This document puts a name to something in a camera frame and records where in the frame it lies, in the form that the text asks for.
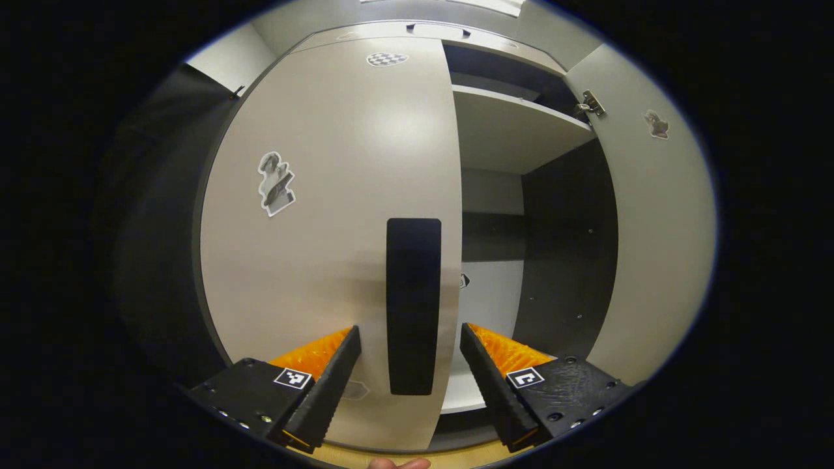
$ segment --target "white cabinet door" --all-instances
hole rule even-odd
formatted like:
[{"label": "white cabinet door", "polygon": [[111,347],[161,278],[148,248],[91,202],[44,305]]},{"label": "white cabinet door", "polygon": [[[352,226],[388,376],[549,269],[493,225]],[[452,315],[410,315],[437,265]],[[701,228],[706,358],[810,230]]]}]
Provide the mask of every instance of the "white cabinet door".
[{"label": "white cabinet door", "polygon": [[[408,59],[374,67],[373,53]],[[295,202],[270,217],[258,192],[276,151]],[[327,439],[423,450],[444,400],[457,335],[460,154],[440,40],[372,38],[285,57],[252,91],[220,144],[203,202],[203,282],[233,361],[268,361],[358,325],[351,377],[370,393],[342,400]],[[389,392],[386,222],[442,223],[440,327],[430,396]]]},{"label": "white cabinet door", "polygon": [[[633,385],[670,356],[706,293],[716,252],[711,178],[680,111],[613,48],[597,48],[565,81],[577,99],[589,89],[605,108],[590,121],[617,203],[614,290],[588,361]],[[649,110],[668,123],[667,139],[650,134]]]}]

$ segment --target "white shelf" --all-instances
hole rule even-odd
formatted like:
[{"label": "white shelf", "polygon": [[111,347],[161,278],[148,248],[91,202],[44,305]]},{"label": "white shelf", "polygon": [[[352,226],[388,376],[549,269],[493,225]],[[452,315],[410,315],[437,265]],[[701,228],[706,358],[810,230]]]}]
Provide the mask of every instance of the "white shelf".
[{"label": "white shelf", "polygon": [[527,174],[595,137],[588,124],[539,104],[467,86],[452,91],[463,168]]}]

